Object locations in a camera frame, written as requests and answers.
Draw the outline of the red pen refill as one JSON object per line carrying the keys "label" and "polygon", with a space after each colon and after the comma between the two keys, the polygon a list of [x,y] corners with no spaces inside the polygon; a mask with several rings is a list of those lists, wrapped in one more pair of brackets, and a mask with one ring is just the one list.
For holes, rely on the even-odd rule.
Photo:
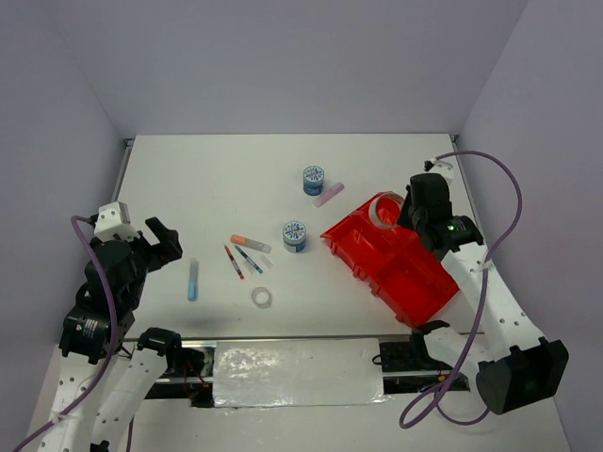
{"label": "red pen refill", "polygon": [[241,268],[239,267],[235,256],[232,254],[232,251],[230,250],[230,248],[227,245],[224,245],[223,247],[225,249],[225,252],[226,252],[228,258],[230,259],[230,262],[231,262],[237,276],[239,277],[240,280],[244,280],[244,274],[243,274]]}

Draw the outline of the clear pen cap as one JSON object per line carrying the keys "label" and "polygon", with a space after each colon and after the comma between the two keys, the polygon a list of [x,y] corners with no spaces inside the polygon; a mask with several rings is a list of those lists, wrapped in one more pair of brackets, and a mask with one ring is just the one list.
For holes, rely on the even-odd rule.
{"label": "clear pen cap", "polygon": [[268,267],[268,268],[273,268],[273,263],[271,262],[271,260],[267,257],[267,255],[262,254],[261,255],[261,259],[264,262],[264,264]]}

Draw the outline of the small clear tape roll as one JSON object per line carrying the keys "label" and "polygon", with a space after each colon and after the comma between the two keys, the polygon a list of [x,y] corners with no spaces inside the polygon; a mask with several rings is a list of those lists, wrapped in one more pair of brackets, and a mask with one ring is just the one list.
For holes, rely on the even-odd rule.
{"label": "small clear tape roll", "polygon": [[258,309],[268,309],[272,305],[272,294],[266,287],[255,287],[251,293],[252,303]]}

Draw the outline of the large clear tape roll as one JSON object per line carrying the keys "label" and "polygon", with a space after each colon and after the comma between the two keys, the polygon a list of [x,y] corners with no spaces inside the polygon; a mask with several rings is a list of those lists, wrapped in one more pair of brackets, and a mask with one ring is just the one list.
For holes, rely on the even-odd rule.
{"label": "large clear tape roll", "polygon": [[404,198],[393,191],[377,195],[368,207],[368,218],[373,226],[380,230],[393,230],[398,227],[398,216]]}

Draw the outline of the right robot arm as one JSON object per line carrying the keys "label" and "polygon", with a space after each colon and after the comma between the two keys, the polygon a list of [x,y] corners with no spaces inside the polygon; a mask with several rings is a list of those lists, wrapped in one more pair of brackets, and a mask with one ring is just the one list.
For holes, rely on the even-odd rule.
{"label": "right robot arm", "polygon": [[451,366],[492,414],[553,397],[569,352],[529,320],[497,272],[474,221],[453,214],[444,176],[422,173],[410,179],[398,224],[417,233],[476,315],[467,336],[443,320],[414,328],[411,361],[420,368],[437,362]]}

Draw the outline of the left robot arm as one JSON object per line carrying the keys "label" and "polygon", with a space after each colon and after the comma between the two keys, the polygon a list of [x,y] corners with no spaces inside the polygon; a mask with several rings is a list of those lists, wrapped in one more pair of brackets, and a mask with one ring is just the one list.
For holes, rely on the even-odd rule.
{"label": "left robot arm", "polygon": [[87,223],[94,237],[82,241],[90,260],[75,305],[63,320],[52,410],[33,434],[41,451],[118,450],[155,381],[178,373],[185,362],[180,334],[150,327],[117,383],[108,386],[147,276],[183,255],[178,233],[158,218],[145,221],[157,239],[151,244],[128,221],[109,217],[72,218],[78,236]]}

